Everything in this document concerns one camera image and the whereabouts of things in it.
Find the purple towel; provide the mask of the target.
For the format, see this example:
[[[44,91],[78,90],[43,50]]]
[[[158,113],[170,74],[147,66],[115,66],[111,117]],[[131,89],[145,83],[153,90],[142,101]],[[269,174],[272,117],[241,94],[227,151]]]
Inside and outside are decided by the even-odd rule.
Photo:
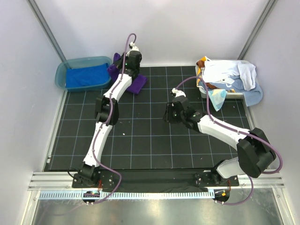
[[[118,69],[115,66],[115,61],[119,60],[121,58],[121,55],[118,53],[115,53],[113,56],[113,64],[111,64],[108,69],[107,72],[112,80],[112,82],[114,83],[119,74],[120,74],[120,69]],[[132,84],[126,89],[126,91],[131,92],[133,94],[138,94],[142,87],[146,84],[147,82],[147,78],[141,74],[139,74],[133,81]]]

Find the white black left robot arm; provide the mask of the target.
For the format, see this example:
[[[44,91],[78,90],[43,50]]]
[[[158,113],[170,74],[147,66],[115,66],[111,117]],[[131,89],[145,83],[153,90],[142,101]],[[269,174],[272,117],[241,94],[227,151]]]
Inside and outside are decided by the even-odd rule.
[[[140,73],[142,54],[139,50],[130,50],[114,62],[120,67],[120,74],[111,88],[96,98],[95,131],[78,174],[74,180],[93,188],[99,183],[99,167],[107,137],[119,119],[118,101]]]

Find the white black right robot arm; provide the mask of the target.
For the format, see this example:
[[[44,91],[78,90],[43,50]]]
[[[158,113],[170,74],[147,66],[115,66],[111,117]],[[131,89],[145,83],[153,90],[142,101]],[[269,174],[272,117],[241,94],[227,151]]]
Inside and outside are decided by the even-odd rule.
[[[170,124],[182,123],[188,129],[213,136],[237,151],[237,157],[222,160],[211,169],[211,180],[217,186],[236,175],[258,178],[277,158],[261,129],[247,130],[230,125],[206,111],[196,110],[185,96],[175,97],[167,103],[163,120]]]

